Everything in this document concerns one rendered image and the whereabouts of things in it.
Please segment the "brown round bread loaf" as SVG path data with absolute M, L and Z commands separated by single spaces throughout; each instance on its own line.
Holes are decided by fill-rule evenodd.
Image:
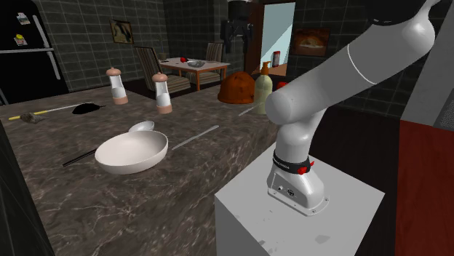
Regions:
M 250 104 L 254 102 L 254 93 L 254 79 L 248 73 L 239 71 L 222 81 L 218 99 L 229 104 Z

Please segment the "dark framed wall picture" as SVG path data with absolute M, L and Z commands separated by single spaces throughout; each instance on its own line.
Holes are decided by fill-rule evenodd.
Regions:
M 110 20 L 110 27 L 114 43 L 134 44 L 130 22 Z

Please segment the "small white bowl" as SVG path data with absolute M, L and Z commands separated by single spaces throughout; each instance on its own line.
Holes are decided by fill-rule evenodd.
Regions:
M 154 130 L 154 122 L 153 121 L 142 121 L 133 125 L 129 132 L 137 132 L 137 131 L 152 131 Z

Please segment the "open brown door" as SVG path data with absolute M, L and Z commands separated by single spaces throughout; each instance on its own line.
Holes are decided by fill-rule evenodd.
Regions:
M 248 43 L 244 54 L 244 71 L 254 74 L 261 67 L 260 54 L 263 40 L 263 20 L 265 6 L 272 4 L 295 3 L 296 0 L 252 0 L 250 2 L 250 16 L 248 22 L 253 25 L 252 39 Z

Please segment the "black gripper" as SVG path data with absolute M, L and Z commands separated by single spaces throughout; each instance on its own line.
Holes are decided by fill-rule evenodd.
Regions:
M 226 54 L 231 52 L 231 40 L 234 36 L 234 23 L 241 24 L 243 52 L 247 52 L 253 38 L 254 25 L 248 23 L 250 3 L 248 0 L 228 0 L 228 20 L 223 20 L 220 26 L 220 38 L 223 40 Z

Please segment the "white and tan pepper mill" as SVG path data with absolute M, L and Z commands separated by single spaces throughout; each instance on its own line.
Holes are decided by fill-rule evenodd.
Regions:
M 111 83 L 111 94 L 113 101 L 116 105 L 123 105 L 128 103 L 127 94 L 122 84 L 121 74 L 122 72 L 114 67 L 111 67 L 106 71 L 106 75 L 109 76 Z
M 167 88 L 168 77 L 164 73 L 156 73 L 152 77 L 152 81 L 156 87 L 156 107 L 160 114 L 167 114 L 172 112 L 172 104 L 170 94 Z

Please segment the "black fridge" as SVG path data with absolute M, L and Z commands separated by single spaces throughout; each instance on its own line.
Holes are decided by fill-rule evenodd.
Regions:
M 36 4 L 0 0 L 0 99 L 13 104 L 67 93 Z

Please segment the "short silver rod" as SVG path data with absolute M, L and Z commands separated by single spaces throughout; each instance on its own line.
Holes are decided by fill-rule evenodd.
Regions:
M 238 116 L 243 116 L 244 114 L 246 114 L 246 113 L 250 112 L 251 110 L 257 108 L 258 106 L 261 106 L 262 104 L 263 104 L 263 103 L 259 103 L 259 104 L 257 104 L 257 105 L 254 105 L 253 107 L 248 108 L 247 110 L 242 111 L 241 113 L 239 113 Z

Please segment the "orange framed wall picture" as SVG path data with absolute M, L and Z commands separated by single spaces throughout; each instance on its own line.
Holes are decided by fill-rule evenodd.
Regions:
M 292 32 L 292 55 L 324 57 L 330 37 L 329 28 L 298 28 Z

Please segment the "dining table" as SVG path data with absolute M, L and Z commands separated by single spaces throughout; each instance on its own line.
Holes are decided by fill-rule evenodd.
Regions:
M 200 74 L 206 73 L 208 71 L 213 70 L 222 70 L 221 78 L 224 79 L 226 77 L 226 70 L 229 66 L 229 63 L 220 63 L 220 62 L 211 62 L 205 63 L 202 67 L 195 68 L 191 67 L 188 63 L 182 63 L 179 57 L 168 58 L 167 60 L 160 60 L 159 61 L 163 68 L 169 68 L 172 70 L 178 70 L 179 75 L 181 75 L 182 71 L 195 73 L 196 74 L 196 90 L 200 90 Z

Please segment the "pale soap dispenser bottle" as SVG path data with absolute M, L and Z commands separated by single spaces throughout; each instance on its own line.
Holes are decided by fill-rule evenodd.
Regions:
M 263 62 L 260 75 L 255 80 L 254 106 L 257 114 L 266 114 L 266 98 L 272 93 L 273 82 L 269 77 L 269 61 Z

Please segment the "striped chair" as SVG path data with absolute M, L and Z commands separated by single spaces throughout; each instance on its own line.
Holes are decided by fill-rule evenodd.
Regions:
M 157 54 L 152 47 L 134 47 L 134 49 L 140 60 L 147 87 L 149 90 L 155 92 L 156 87 L 155 83 L 152 81 L 152 77 L 158 72 L 163 72 Z M 169 93 L 179 92 L 191 87 L 190 81 L 186 77 L 167 75 L 167 78 Z
M 206 63 L 220 63 L 223 56 L 223 44 L 210 42 L 207 45 Z M 207 71 L 199 74 L 200 84 L 209 84 L 220 81 L 221 70 Z M 186 78 L 192 84 L 196 84 L 196 74 L 192 72 L 186 73 Z

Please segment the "grey robot stand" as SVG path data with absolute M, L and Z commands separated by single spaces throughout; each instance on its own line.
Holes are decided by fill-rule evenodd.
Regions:
M 327 206 L 307 217 L 268 194 L 273 151 L 215 194 L 217 256 L 354 256 L 383 192 L 316 159 Z

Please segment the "flat black thing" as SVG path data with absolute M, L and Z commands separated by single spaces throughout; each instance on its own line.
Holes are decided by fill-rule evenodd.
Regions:
M 94 103 L 82 103 L 72 110 L 72 114 L 82 115 L 93 111 L 97 111 L 102 107 L 103 107 L 102 105 L 97 105 Z

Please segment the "black chopsticks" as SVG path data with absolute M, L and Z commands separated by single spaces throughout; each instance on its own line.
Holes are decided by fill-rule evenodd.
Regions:
M 65 162 L 64 164 L 62 164 L 62 166 L 63 166 L 63 167 L 67 167 L 67 166 L 69 166 L 69 165 L 71 165 L 71 164 L 73 164 L 73 163 L 75 163 L 75 162 L 77 162 L 77 161 L 79 161 L 79 160 L 81 160 L 81 159 L 83 159 L 83 158 L 86 158 L 86 157 L 88 157 L 88 156 L 91 156 L 92 154 L 94 154 L 94 153 L 96 152 L 96 150 L 97 150 L 97 148 L 95 148 L 95 149 L 93 149 L 93 150 L 91 150 L 91 151 L 89 151 L 89 152 L 83 153 L 82 155 L 77 156 L 76 158 L 71 159 L 70 161 Z

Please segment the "large white bowl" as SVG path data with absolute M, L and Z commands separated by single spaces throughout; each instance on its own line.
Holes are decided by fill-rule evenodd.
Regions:
M 129 175 L 157 165 L 167 149 L 167 136 L 161 132 L 126 132 L 101 144 L 95 151 L 95 160 L 111 174 Z

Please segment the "grey lump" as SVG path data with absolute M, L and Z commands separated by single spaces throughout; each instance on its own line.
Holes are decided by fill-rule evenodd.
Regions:
M 40 121 L 47 119 L 46 116 L 37 115 L 34 113 L 24 113 L 20 115 L 20 119 L 25 123 L 38 124 Z

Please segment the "long silver knife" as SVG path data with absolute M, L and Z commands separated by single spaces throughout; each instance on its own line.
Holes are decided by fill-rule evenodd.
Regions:
M 177 148 L 179 148 L 179 147 L 181 147 L 181 146 L 183 146 L 183 145 L 185 145 L 185 144 L 187 144 L 187 143 L 189 143 L 189 142 L 191 142 L 191 141 L 193 141 L 193 140 L 195 140 L 195 139 L 201 137 L 202 135 L 205 135 L 205 134 L 207 134 L 208 132 L 211 132 L 211 131 L 213 131 L 213 130 L 215 130 L 215 129 L 217 129 L 217 128 L 219 128 L 219 125 L 214 125 L 214 126 L 210 127 L 209 129 L 206 129 L 205 131 L 203 131 L 203 132 L 201 132 L 201 133 L 199 133 L 199 134 L 197 134 L 197 135 L 194 135 L 193 137 L 190 137 L 190 138 L 184 140 L 183 142 L 177 144 L 176 146 L 174 146 L 174 147 L 172 148 L 172 150 L 175 150 L 175 149 L 177 149 Z

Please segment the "yellow and white stick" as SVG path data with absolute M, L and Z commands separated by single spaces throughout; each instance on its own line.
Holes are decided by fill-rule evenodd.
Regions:
M 59 111 L 59 110 L 67 109 L 67 108 L 74 108 L 74 107 L 76 107 L 78 105 L 81 105 L 81 104 L 83 104 L 83 103 L 78 103 L 78 104 L 75 104 L 75 105 L 68 105 L 68 106 L 64 106 L 64 107 L 60 107 L 60 108 L 53 108 L 53 109 L 49 109 L 49 110 L 45 110 L 45 111 L 37 111 L 37 112 L 33 112 L 32 114 L 40 115 L 40 114 L 43 114 L 43 113 Z M 17 120 L 17 119 L 20 119 L 20 116 L 13 116 L 13 117 L 9 117 L 8 118 L 9 121 Z

